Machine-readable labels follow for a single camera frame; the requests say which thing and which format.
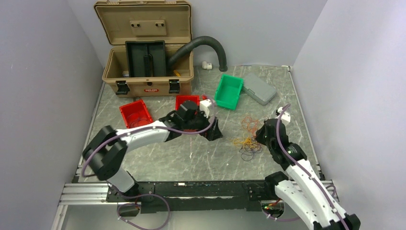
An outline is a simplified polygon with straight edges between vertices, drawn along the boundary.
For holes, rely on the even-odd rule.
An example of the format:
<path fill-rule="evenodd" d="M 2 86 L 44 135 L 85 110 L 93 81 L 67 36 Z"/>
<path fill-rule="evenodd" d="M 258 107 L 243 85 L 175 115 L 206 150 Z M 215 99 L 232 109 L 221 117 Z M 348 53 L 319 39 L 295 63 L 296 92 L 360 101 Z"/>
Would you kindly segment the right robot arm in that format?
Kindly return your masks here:
<path fill-rule="evenodd" d="M 310 230 L 360 229 L 360 219 L 348 214 L 323 186 L 302 148 L 289 141 L 280 120 L 266 120 L 256 131 L 256 141 L 268 148 L 283 169 L 266 176 L 266 197 L 280 198 Z"/>

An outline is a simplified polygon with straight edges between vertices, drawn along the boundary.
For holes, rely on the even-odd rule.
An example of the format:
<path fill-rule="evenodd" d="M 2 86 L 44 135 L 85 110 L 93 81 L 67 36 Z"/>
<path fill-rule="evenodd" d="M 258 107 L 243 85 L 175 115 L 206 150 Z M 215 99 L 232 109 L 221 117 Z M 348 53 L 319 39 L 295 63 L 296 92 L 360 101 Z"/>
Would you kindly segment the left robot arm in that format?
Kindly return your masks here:
<path fill-rule="evenodd" d="M 83 150 L 85 160 L 82 176 L 88 177 L 86 168 L 100 181 L 107 181 L 125 201 L 139 194 L 139 185 L 133 176 L 122 168 L 127 153 L 150 144 L 168 142 L 182 135 L 200 135 L 208 141 L 222 138 L 215 115 L 213 99 L 185 101 L 177 110 L 150 124 L 130 128 L 103 127 Z"/>

